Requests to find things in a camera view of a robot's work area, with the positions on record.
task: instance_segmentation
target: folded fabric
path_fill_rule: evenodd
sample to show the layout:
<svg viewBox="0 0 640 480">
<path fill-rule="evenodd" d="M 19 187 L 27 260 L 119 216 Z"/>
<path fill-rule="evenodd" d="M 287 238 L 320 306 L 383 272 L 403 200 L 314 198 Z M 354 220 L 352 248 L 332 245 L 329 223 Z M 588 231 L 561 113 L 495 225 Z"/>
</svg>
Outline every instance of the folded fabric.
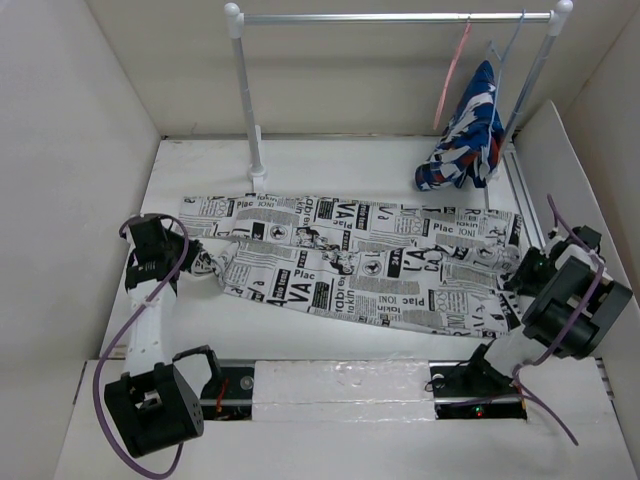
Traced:
<svg viewBox="0 0 640 480">
<path fill-rule="evenodd" d="M 186 197 L 200 238 L 242 239 L 202 255 L 229 295 L 329 318 L 496 338 L 519 325 L 503 290 L 519 263 L 520 215 L 322 197 Z"/>
<path fill-rule="evenodd" d="M 522 225 L 520 215 L 499 210 L 270 194 L 185 197 L 180 220 L 194 237 L 250 239 L 315 250 L 502 247 L 508 250 L 505 257 L 511 259 L 512 268 L 519 263 Z"/>
<path fill-rule="evenodd" d="M 498 152 L 504 136 L 498 112 L 494 116 L 495 91 L 493 68 L 485 60 L 473 75 L 434 152 L 416 169 L 415 181 L 420 190 L 451 184 L 460 188 L 467 177 L 477 188 L 486 186 L 500 161 Z"/>
</svg>

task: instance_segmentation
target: white table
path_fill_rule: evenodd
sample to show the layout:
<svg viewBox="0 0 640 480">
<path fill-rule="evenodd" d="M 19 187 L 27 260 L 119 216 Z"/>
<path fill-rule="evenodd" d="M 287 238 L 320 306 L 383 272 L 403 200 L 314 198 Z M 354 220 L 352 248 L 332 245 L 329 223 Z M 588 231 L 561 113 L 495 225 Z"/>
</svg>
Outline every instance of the white table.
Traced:
<svg viewBox="0 0 640 480">
<path fill-rule="evenodd" d="M 420 193 L 412 174 L 430 151 L 424 138 L 273 140 L 265 142 L 267 190 L 434 206 L 518 210 L 504 171 L 487 191 Z M 163 141 L 144 212 L 177 215 L 184 195 L 250 191 L 245 141 Z M 205 240 L 218 251 L 225 242 Z M 183 275 L 175 309 L 175 351 L 208 343 L 220 358 L 467 358 L 478 339 L 433 336 L 314 317 L 223 295 L 214 279 Z M 130 315 L 120 288 L 104 346 Z M 126 345 L 107 362 L 103 384 L 119 377 Z M 56 479 L 138 478 L 110 451 L 91 404 L 90 362 L 80 388 Z M 175 478 L 224 479 L 593 479 L 636 478 L 593 359 L 551 359 L 523 380 L 569 424 L 574 447 L 540 409 L 530 419 L 417 423 L 208 422 L 189 442 Z M 142 459 L 162 471 L 173 451 Z"/>
</svg>

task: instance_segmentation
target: blue patterned cloth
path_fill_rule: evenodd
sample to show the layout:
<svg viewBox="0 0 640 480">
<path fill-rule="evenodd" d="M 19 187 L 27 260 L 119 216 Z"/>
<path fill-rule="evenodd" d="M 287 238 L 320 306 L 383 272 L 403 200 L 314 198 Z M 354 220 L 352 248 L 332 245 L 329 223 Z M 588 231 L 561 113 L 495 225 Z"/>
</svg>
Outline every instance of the blue patterned cloth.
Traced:
<svg viewBox="0 0 640 480">
<path fill-rule="evenodd" d="M 494 115 L 495 94 L 493 68 L 485 60 L 473 75 L 436 149 L 416 170 L 420 190 L 451 184 L 460 188 L 467 177 L 473 179 L 476 188 L 487 185 L 489 175 L 500 162 L 498 150 L 504 137 L 498 112 Z"/>
</svg>

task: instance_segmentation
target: white pipe connector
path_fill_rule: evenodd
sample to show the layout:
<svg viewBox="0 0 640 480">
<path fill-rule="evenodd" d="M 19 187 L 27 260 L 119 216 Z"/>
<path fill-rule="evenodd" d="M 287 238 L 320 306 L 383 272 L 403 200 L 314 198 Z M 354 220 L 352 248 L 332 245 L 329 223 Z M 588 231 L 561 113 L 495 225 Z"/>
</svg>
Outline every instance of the white pipe connector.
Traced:
<svg viewBox="0 0 640 480">
<path fill-rule="evenodd" d="M 240 12 L 240 7 L 235 3 L 227 3 L 224 6 L 224 13 L 227 16 L 229 36 L 231 38 L 242 37 L 242 31 L 244 30 L 244 13 Z"/>
<path fill-rule="evenodd" d="M 556 3 L 556 8 L 551 11 L 551 20 L 549 21 L 549 31 L 547 35 L 550 37 L 560 35 L 572 10 L 573 2 L 571 0 L 559 0 L 558 3 Z"/>
</svg>

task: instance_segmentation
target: white wall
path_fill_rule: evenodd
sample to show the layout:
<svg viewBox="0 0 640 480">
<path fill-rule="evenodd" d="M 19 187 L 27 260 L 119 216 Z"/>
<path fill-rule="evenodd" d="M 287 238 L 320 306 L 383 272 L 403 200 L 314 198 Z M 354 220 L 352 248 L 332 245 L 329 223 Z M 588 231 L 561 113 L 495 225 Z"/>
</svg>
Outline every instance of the white wall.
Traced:
<svg viewBox="0 0 640 480">
<path fill-rule="evenodd" d="M 0 477 L 40 480 L 106 326 L 117 227 L 159 135 L 83 0 L 8 2 L 0 105 Z"/>
<path fill-rule="evenodd" d="M 226 0 L 88 0 L 161 133 L 244 130 L 223 5 Z M 237 0 L 248 13 L 550 10 L 555 0 Z M 564 112 L 640 0 L 575 0 L 532 98 Z M 464 26 L 252 27 L 245 52 L 265 132 L 431 133 L 442 84 Z M 474 25 L 443 123 L 490 38 L 514 25 Z M 508 114 L 546 26 L 527 25 L 503 84 Z"/>
<path fill-rule="evenodd" d="M 636 13 L 564 116 L 636 295 L 640 294 L 640 12 Z M 618 414 L 640 467 L 638 331 L 616 325 L 600 351 L 611 378 Z"/>
</svg>

